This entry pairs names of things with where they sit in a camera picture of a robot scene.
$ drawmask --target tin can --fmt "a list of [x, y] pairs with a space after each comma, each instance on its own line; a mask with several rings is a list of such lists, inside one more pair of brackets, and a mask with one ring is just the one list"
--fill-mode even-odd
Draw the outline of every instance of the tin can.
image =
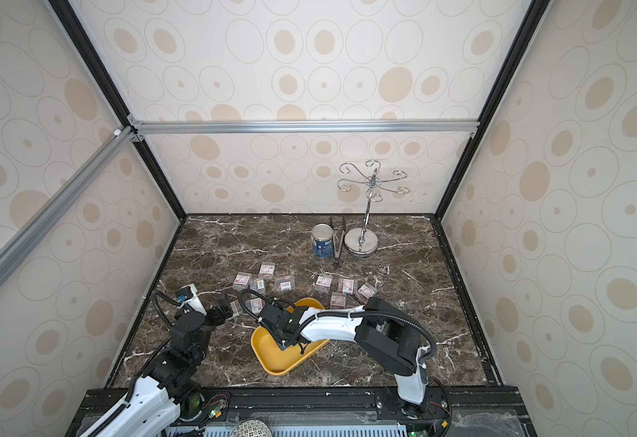
[[314, 255], [319, 258], [328, 258], [333, 255], [333, 228], [322, 223], [312, 229], [312, 246]]

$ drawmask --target dark brown marble surface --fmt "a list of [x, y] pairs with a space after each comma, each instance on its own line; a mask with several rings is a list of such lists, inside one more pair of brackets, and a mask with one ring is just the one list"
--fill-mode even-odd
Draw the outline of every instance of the dark brown marble surface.
[[[362, 216], [347, 215], [346, 219], [349, 230], [361, 224]], [[334, 215], [333, 220], [339, 223], [340, 216]], [[380, 297], [419, 320], [442, 343], [436, 359], [428, 362], [428, 375], [447, 385], [486, 383], [429, 217], [374, 214], [368, 227], [379, 237], [378, 251], [366, 259], [345, 252], [335, 270], [332, 258], [321, 260], [312, 254], [310, 232], [318, 223], [328, 223], [328, 216], [189, 217], [157, 290], [174, 296], [178, 288], [194, 283], [203, 304], [209, 307], [221, 290], [231, 286], [238, 271], [257, 274], [263, 260], [277, 263], [276, 276], [295, 276], [295, 291], [281, 293], [274, 284], [267, 291], [269, 296], [291, 302], [310, 296], [328, 308], [331, 295], [314, 291], [316, 276], [322, 272], [357, 279], [359, 285], [368, 281], [376, 284]], [[161, 305], [172, 318], [174, 309], [165, 302]], [[349, 307], [357, 305], [359, 302], [348, 298]], [[285, 376], [269, 375], [251, 348], [256, 326], [252, 318], [242, 315], [218, 327], [209, 354], [193, 379], [208, 387], [395, 385], [392, 374], [358, 345], [344, 341], [331, 341]], [[166, 329], [149, 305], [114, 386], [126, 386], [131, 374], [165, 337]]]

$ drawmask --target wallpaper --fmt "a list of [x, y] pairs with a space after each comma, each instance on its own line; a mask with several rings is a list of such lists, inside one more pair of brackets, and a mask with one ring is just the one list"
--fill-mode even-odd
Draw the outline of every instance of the wallpaper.
[[[406, 178], [384, 182], [376, 213], [429, 213], [442, 198], [468, 132], [391, 134], [149, 135], [187, 213], [362, 213], [367, 186], [352, 162], [371, 176], [378, 160], [382, 180], [394, 170]], [[344, 192], [341, 178], [357, 184]], [[396, 194], [404, 186], [407, 194]]]
[[3, 284], [0, 437], [64, 435], [108, 375], [177, 224], [127, 145]]
[[637, 437], [637, 1], [547, 14], [445, 217], [540, 437]]
[[529, 0], [71, 0], [141, 120], [478, 118]]
[[0, 249], [116, 126], [42, 3], [0, 0]]

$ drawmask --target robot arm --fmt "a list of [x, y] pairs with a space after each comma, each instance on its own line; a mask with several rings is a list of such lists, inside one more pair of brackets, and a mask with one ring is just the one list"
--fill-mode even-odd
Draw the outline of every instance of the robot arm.
[[[265, 305], [258, 323], [281, 350], [318, 340], [358, 343], [384, 369], [393, 372], [399, 397], [420, 405], [426, 393], [425, 361], [435, 355], [435, 339], [418, 322], [382, 299], [347, 310], [318, 310], [300, 306], [292, 312]], [[421, 347], [424, 336], [428, 347]]]
[[[168, 302], [180, 307], [169, 339], [132, 377], [127, 394], [82, 437], [158, 437], [178, 418], [192, 420], [201, 414], [204, 399], [190, 378], [207, 354], [212, 331], [232, 316], [232, 310], [225, 297], [218, 306], [204, 310], [193, 284], [178, 290], [176, 301]], [[217, 405], [212, 415], [224, 409], [226, 401]]]

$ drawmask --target small plastic box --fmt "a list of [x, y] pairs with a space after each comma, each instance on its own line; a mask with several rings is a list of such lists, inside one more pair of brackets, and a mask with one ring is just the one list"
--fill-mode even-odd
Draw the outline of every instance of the small plastic box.
[[247, 290], [251, 284], [252, 273], [240, 271], [236, 275], [236, 279], [233, 281], [233, 289], [240, 292], [241, 290]]
[[331, 291], [331, 282], [333, 282], [332, 275], [318, 275], [316, 283], [314, 284], [314, 290], [320, 293], [329, 293]]
[[272, 279], [274, 276], [274, 269], [276, 264], [270, 261], [263, 261], [261, 264], [261, 270], [258, 272], [258, 277], [262, 279]]
[[241, 303], [238, 301], [231, 302], [231, 310], [233, 311], [233, 318], [240, 316], [243, 313], [241, 309]]
[[251, 312], [255, 315], [258, 315], [261, 313], [262, 307], [265, 306], [265, 301], [263, 301], [261, 298], [256, 297], [254, 299], [251, 299], [250, 301], [246, 302], [246, 307], [251, 310]]
[[331, 294], [331, 309], [332, 310], [344, 310], [347, 306], [348, 296], [344, 293]]
[[294, 275], [280, 276], [275, 280], [276, 292], [289, 292], [296, 290], [296, 284], [294, 283]]
[[251, 290], [253, 290], [254, 292], [258, 292], [264, 296], [265, 295], [265, 280], [260, 279], [259, 277], [253, 279], [251, 281]]
[[367, 303], [367, 300], [376, 295], [376, 288], [372, 285], [365, 283], [356, 293], [358, 297], [358, 301], [360, 301], [363, 305]]
[[346, 277], [341, 277], [338, 280], [338, 290], [339, 293], [345, 294], [354, 294], [355, 290], [358, 288], [358, 282], [354, 279], [348, 279]]

